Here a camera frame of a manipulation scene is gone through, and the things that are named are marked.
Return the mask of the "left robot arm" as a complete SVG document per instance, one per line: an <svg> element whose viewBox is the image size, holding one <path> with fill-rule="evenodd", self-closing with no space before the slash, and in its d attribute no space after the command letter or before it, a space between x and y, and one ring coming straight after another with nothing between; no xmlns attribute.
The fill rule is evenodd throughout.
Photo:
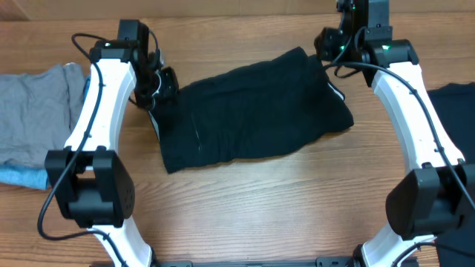
<svg viewBox="0 0 475 267"><path fill-rule="evenodd" d="M96 38L82 54L91 63L84 105L72 134L61 150L50 150L45 169L52 186L36 223L39 235L55 237L43 227L46 211L56 201L62 216L80 231L59 241L94 235L113 266L158 266L154 249L142 238L132 217L135 189L118 155L119 134L127 104L152 112L175 102L179 85L165 67L157 37L138 19L122 19L115 39Z"/></svg>

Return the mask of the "black shorts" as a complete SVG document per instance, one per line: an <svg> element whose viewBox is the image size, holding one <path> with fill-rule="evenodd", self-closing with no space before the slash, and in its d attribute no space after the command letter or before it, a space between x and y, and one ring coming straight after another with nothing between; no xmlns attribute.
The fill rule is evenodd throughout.
<svg viewBox="0 0 475 267"><path fill-rule="evenodd" d="M354 124L344 94L301 47L193 82L151 115L170 174L287 155Z"/></svg>

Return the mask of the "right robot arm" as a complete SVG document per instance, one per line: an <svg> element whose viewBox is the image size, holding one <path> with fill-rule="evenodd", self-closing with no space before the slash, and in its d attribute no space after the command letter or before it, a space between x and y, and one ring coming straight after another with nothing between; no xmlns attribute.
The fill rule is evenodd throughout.
<svg viewBox="0 0 475 267"><path fill-rule="evenodd" d="M364 75L387 110L404 154L405 178L387 195L387 224L349 257L317 266L416 266L413 253L462 227L474 212L474 166L452 143L425 89L419 59L393 38L387 0L338 0L339 27L315 39L326 67Z"/></svg>

